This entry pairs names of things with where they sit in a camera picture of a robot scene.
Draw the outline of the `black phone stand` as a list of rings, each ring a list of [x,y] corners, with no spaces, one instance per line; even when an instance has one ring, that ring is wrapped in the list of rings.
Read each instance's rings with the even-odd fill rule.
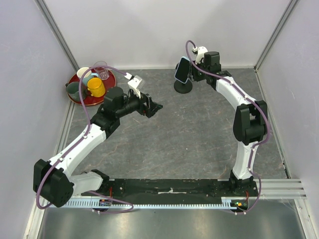
[[[180,93],[180,94],[189,93],[192,90],[192,82],[190,80],[190,77],[188,76],[188,81],[185,84],[183,84],[180,81],[175,79],[173,87],[174,87],[175,91]]]

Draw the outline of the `phone with light blue case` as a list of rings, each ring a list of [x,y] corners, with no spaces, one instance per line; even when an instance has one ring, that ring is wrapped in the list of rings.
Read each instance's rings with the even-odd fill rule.
[[[188,81],[189,68],[190,60],[185,56],[181,57],[175,69],[174,78],[180,81],[181,83],[185,84]]]

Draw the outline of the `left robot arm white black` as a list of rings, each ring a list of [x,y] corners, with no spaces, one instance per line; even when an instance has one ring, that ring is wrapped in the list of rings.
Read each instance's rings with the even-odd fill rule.
[[[60,153],[48,161],[38,160],[33,171],[33,190],[37,206],[46,199],[50,205],[64,206],[72,196],[94,191],[99,196],[109,192],[109,177],[99,170],[73,175],[79,163],[120,126],[120,119],[133,112],[151,118],[163,106],[148,94],[126,94],[120,87],[113,87],[104,95],[104,101],[81,134]]]

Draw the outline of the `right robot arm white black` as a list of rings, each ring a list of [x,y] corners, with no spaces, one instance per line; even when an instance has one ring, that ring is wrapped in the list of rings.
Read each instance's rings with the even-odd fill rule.
[[[233,134],[238,142],[237,156],[228,180],[228,190],[240,196],[254,187],[253,164],[261,142],[268,137],[268,107],[265,101],[249,96],[228,71],[223,71],[220,55],[205,47],[194,47],[196,59],[191,62],[195,81],[206,80],[234,108]]]

